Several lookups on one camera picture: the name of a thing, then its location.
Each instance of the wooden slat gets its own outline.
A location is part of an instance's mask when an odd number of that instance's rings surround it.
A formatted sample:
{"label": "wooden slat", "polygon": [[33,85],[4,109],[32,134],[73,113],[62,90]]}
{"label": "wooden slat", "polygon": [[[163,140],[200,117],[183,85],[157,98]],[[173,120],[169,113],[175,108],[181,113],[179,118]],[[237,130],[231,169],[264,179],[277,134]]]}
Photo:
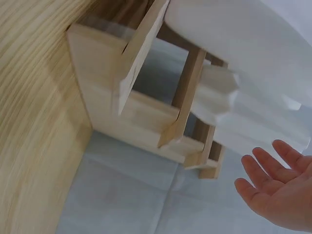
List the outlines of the wooden slat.
{"label": "wooden slat", "polygon": [[[216,57],[212,58],[211,64],[222,67],[228,66],[227,63]],[[217,142],[213,141],[214,132],[215,132],[214,126],[205,124],[200,119],[196,120],[193,131],[193,138],[201,142],[205,141],[205,147],[203,152],[188,156],[184,162],[184,167],[185,169],[194,169],[194,168],[201,169],[199,174],[200,178],[215,179],[218,177],[219,172],[221,170],[224,147],[218,144]],[[207,166],[206,162],[209,162],[210,160],[217,162],[216,168],[209,168]]]}
{"label": "wooden slat", "polygon": [[120,66],[112,73],[112,114],[120,115],[128,95],[152,46],[169,0],[155,0],[122,53]]}
{"label": "wooden slat", "polygon": [[64,32],[91,2],[1,1],[1,234],[55,233],[92,132]]}
{"label": "wooden slat", "polygon": [[201,169],[199,172],[200,179],[218,179],[221,171],[221,166],[223,163],[224,151],[225,151],[224,146],[220,145],[217,142],[213,142],[209,158],[217,160],[218,162],[217,167]]}
{"label": "wooden slat", "polygon": [[158,146],[162,147],[183,136],[188,116],[190,114],[196,86],[200,79],[206,52],[198,47],[190,50],[182,75],[175,92],[172,105],[180,109],[177,120],[162,134]]}
{"label": "wooden slat", "polygon": [[211,165],[211,161],[217,162],[217,160],[208,157],[213,144],[214,134],[215,127],[209,126],[203,151],[187,156],[183,164],[185,169],[205,168]]}
{"label": "wooden slat", "polygon": [[153,2],[154,0],[97,0],[79,22],[84,22],[91,16],[95,27],[106,20],[137,29]]}

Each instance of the wooden shelf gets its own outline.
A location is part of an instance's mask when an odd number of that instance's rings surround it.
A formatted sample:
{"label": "wooden shelf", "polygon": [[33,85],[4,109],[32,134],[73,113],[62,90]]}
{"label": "wooden shelf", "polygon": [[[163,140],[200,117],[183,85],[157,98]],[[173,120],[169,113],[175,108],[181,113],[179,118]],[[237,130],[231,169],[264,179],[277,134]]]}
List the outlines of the wooden shelf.
{"label": "wooden shelf", "polygon": [[[120,37],[108,22],[101,24],[102,19],[89,18],[87,14],[72,24],[67,38],[76,76],[95,130],[184,163],[186,169],[202,169],[201,178],[217,178],[223,147],[213,142],[214,126],[196,125],[193,138],[183,135],[204,60],[213,57],[165,28],[168,35],[175,35],[174,44],[189,50],[172,105],[132,90],[154,38],[162,25],[164,28],[168,3],[154,0],[141,14],[140,23],[140,17],[130,15],[136,22],[128,22],[132,31],[126,36]],[[87,12],[99,17],[102,10],[97,6],[103,7],[95,4]],[[123,22],[118,14],[112,21]],[[160,36],[172,43],[172,38],[163,32]]]}

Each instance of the white sheet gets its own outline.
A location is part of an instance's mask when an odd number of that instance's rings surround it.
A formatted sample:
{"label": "white sheet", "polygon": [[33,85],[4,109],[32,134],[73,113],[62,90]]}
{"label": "white sheet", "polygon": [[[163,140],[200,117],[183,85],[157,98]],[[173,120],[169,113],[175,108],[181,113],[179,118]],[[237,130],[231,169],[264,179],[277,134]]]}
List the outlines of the white sheet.
{"label": "white sheet", "polygon": [[218,180],[94,133],[57,234],[293,234],[253,213],[235,191],[245,176],[227,151]]}
{"label": "white sheet", "polygon": [[312,41],[302,1],[171,0],[166,23],[187,40],[229,63],[242,79],[253,80],[279,105],[283,95],[312,106]]}

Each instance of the fingers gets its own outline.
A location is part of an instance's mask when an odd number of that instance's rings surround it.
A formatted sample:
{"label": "fingers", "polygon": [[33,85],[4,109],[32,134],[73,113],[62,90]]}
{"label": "fingers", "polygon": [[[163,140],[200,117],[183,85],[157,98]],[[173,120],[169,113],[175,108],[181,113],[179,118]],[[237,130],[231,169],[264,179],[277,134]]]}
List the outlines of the fingers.
{"label": "fingers", "polygon": [[239,195],[254,212],[258,215],[265,216],[265,207],[269,201],[269,195],[261,193],[247,180],[242,178],[235,181],[235,187]]}
{"label": "fingers", "polygon": [[275,140],[272,146],[281,158],[294,170],[304,173],[308,166],[312,163],[311,156],[303,156],[297,150],[282,140]]}
{"label": "fingers", "polygon": [[283,167],[275,158],[261,148],[254,148],[253,155],[272,179],[287,183],[299,176],[297,172]]}
{"label": "fingers", "polygon": [[273,195],[284,186],[284,183],[281,181],[273,180],[269,177],[250,155],[242,157],[242,164],[250,180],[259,191]]}

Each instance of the hand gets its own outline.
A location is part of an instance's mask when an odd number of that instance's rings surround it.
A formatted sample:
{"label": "hand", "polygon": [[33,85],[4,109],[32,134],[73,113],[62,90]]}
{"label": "hand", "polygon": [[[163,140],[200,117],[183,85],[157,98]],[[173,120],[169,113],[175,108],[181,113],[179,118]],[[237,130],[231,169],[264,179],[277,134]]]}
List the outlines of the hand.
{"label": "hand", "polygon": [[238,193],[258,215],[273,224],[296,231],[312,232],[312,156],[303,156],[281,140],[273,147],[291,167],[286,169],[261,148],[242,157],[247,180],[235,181]]}

